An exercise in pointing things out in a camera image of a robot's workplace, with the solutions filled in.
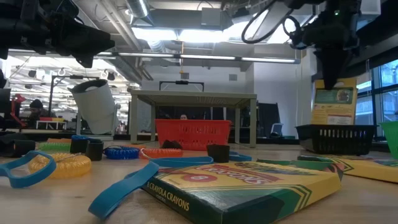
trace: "crayola logo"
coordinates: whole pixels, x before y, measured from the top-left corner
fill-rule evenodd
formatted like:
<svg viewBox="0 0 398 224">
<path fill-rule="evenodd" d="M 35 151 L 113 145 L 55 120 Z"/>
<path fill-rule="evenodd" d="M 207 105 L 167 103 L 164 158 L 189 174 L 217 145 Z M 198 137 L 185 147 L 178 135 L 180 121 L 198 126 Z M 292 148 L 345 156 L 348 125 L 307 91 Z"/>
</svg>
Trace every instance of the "crayola logo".
<svg viewBox="0 0 398 224">
<path fill-rule="evenodd" d="M 259 174 L 248 170 L 234 169 L 222 165 L 203 166 L 197 167 L 196 169 L 208 172 L 215 172 L 218 175 L 227 175 L 228 177 L 242 180 L 248 184 L 265 184 L 281 180 L 280 178 L 271 175 Z"/>
<path fill-rule="evenodd" d="M 155 185 L 154 183 L 151 182 L 147 182 L 147 187 L 157 193 L 156 197 L 159 198 L 159 200 L 165 202 L 165 198 L 167 198 L 167 200 L 178 205 L 180 208 L 184 209 L 185 211 L 189 211 L 189 202 L 184 201 L 184 199 L 170 192 L 167 192 L 162 187 L 159 187 L 158 185 Z"/>
</svg>

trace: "yellow coiled keychain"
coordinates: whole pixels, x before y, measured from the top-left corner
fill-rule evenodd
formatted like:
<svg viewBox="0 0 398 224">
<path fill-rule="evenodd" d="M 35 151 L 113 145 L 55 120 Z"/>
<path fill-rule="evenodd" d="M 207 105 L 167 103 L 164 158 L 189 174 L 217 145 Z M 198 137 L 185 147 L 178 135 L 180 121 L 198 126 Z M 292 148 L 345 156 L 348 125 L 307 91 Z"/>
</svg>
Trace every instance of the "yellow coiled keychain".
<svg viewBox="0 0 398 224">
<path fill-rule="evenodd" d="M 48 177 L 50 179 L 67 179 L 72 177 L 80 177 L 85 175 L 91 169 L 91 160 L 82 155 L 73 155 L 69 153 L 50 154 L 57 162 L 57 168 Z M 44 156 L 36 156 L 29 162 L 29 170 L 31 173 L 41 170 L 49 159 Z"/>
</svg>

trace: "blue coiled keychain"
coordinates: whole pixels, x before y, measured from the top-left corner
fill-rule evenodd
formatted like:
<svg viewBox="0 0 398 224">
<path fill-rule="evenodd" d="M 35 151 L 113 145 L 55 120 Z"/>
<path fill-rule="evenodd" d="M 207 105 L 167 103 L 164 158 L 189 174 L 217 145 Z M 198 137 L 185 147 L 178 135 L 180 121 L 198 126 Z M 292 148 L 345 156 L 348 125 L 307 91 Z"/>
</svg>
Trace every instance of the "blue coiled keychain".
<svg viewBox="0 0 398 224">
<path fill-rule="evenodd" d="M 104 155 L 108 159 L 137 159 L 139 149 L 126 146 L 110 146 L 104 149 Z"/>
</svg>

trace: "blue rubber band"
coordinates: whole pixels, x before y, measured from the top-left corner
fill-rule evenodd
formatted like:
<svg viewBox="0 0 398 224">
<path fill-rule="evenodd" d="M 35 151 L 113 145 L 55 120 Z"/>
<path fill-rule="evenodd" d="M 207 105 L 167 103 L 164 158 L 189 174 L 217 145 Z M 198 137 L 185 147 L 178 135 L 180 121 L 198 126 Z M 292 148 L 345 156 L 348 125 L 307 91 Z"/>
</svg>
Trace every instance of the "blue rubber band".
<svg viewBox="0 0 398 224">
<path fill-rule="evenodd" d="M 250 156 L 230 152 L 229 159 L 232 161 L 251 161 Z M 170 157 L 151 159 L 144 168 L 125 176 L 124 180 L 116 182 L 101 192 L 88 208 L 88 211 L 100 219 L 105 219 L 120 204 L 120 202 L 133 192 L 142 187 L 150 178 L 156 175 L 161 167 L 188 167 L 212 164 L 213 158 L 204 157 Z"/>
<path fill-rule="evenodd" d="M 41 170 L 25 177 L 16 177 L 11 174 L 11 169 L 27 164 L 37 155 L 44 156 L 49 159 L 49 163 Z M 12 188 L 22 188 L 34 185 L 46 179 L 57 168 L 57 164 L 53 157 L 40 151 L 29 151 L 24 157 L 6 164 L 0 164 L 0 177 L 8 177 Z"/>
<path fill-rule="evenodd" d="M 251 156 L 242 155 L 237 152 L 229 152 L 229 159 L 236 162 L 252 161 Z"/>
</svg>

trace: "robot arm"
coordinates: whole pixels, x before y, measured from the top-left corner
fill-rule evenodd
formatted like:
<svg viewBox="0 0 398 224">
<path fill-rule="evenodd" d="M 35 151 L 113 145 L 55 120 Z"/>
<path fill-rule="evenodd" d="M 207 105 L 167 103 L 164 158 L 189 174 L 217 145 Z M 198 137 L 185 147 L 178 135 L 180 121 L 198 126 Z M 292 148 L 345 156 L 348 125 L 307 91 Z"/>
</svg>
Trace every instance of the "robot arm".
<svg viewBox="0 0 398 224">
<path fill-rule="evenodd" d="M 91 68 L 93 56 L 114 47 L 109 33 L 83 24 L 72 0 L 1 0 L 0 58 L 8 49 L 72 55 Z"/>
<path fill-rule="evenodd" d="M 277 0 L 272 0 L 261 12 L 264 12 Z M 242 40 L 247 44 L 258 43 L 269 36 L 291 19 L 296 30 L 285 33 L 290 37 L 290 46 L 294 49 L 306 49 L 314 46 L 314 54 L 321 62 L 325 88 L 330 90 L 336 84 L 337 78 L 345 72 L 347 65 L 354 55 L 359 55 L 359 39 L 356 35 L 358 17 L 361 14 L 362 0 L 284 0 L 284 4 L 291 10 L 281 19 L 275 27 L 263 37 L 257 40 L 246 40 L 244 35 L 251 23 L 261 14 L 258 13 L 242 33 Z M 318 15 L 318 18 L 311 24 L 303 27 L 290 14 L 294 9 L 300 9 L 304 4 L 325 3 L 325 10 Z"/>
</svg>

